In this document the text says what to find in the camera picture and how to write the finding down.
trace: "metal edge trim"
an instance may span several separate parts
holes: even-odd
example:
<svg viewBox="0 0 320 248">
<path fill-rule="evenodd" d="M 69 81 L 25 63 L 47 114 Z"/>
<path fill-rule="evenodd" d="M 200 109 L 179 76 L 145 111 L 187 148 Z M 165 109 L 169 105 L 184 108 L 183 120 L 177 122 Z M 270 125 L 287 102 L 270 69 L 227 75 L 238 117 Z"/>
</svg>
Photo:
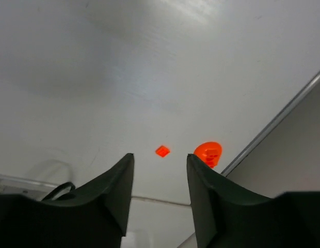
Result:
<svg viewBox="0 0 320 248">
<path fill-rule="evenodd" d="M 244 148 L 241 153 L 222 171 L 223 176 L 231 173 L 241 161 L 269 135 L 269 133 L 305 98 L 305 96 L 320 82 L 320 71 L 307 83 L 298 94 L 265 126 L 264 129 Z"/>
</svg>

